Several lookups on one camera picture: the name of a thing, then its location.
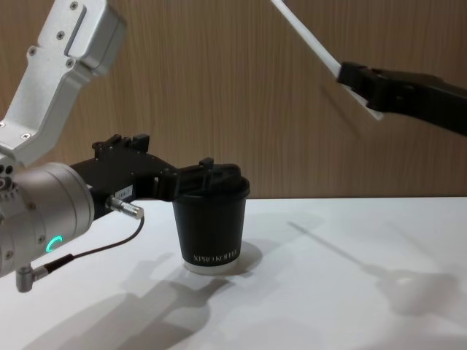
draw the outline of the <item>black mount arm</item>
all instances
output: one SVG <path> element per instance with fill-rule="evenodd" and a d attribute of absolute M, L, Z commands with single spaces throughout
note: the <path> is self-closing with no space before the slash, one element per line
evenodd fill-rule
<path fill-rule="evenodd" d="M 409 115 L 467 136 L 467 90 L 427 75 L 343 63 L 337 80 L 378 112 Z"/>
<path fill-rule="evenodd" d="M 93 144 L 95 157 L 72 168 L 85 180 L 94 199 L 95 217 L 110 210 L 109 196 L 131 202 L 137 199 L 175 201 L 181 195 L 209 197 L 235 192 L 242 186 L 240 168 L 215 165 L 211 158 L 197 166 L 175 168 L 149 155 L 148 135 L 132 139 L 115 135 Z"/>

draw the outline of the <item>white stick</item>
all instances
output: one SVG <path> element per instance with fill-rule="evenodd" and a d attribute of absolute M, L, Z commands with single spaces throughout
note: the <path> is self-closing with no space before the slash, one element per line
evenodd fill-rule
<path fill-rule="evenodd" d="M 313 33 L 293 14 L 292 11 L 284 4 L 282 0 L 271 0 L 275 7 L 284 15 L 291 26 L 297 31 L 298 35 L 306 42 L 306 44 L 313 50 L 318 58 L 328 67 L 331 73 L 337 78 L 341 70 L 341 64 L 330 54 L 323 44 L 313 35 Z M 375 119 L 381 120 L 383 114 L 376 112 L 366 107 L 367 101 L 350 90 L 349 87 L 345 87 L 349 91 L 355 100 L 358 101 Z"/>

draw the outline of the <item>wooden wall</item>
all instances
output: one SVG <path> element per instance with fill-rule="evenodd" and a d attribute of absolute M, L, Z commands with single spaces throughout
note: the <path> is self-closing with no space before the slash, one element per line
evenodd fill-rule
<path fill-rule="evenodd" d="M 0 1 L 0 114 L 52 0 Z M 110 75 L 86 87 L 43 161 L 149 133 L 177 166 L 238 163 L 256 198 L 465 195 L 467 139 L 407 117 L 377 122 L 269 0 L 114 0 L 128 21 Z M 467 88 L 465 0 L 287 0 L 340 61 Z"/>

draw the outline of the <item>white table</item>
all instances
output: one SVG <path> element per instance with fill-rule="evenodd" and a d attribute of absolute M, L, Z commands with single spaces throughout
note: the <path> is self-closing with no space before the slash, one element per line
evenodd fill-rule
<path fill-rule="evenodd" d="M 0 349 L 466 350 L 467 198 L 249 201 L 238 276 L 186 271 L 171 205 L 21 295 Z M 121 214 L 34 263 L 128 236 Z"/>

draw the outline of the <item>silver cylindrical motor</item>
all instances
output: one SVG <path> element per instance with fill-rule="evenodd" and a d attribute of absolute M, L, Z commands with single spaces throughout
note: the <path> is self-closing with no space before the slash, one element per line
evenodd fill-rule
<path fill-rule="evenodd" d="M 88 186 L 64 164 L 24 171 L 15 184 L 0 198 L 0 206 L 20 207 L 0 225 L 0 277 L 81 236 L 94 219 Z"/>

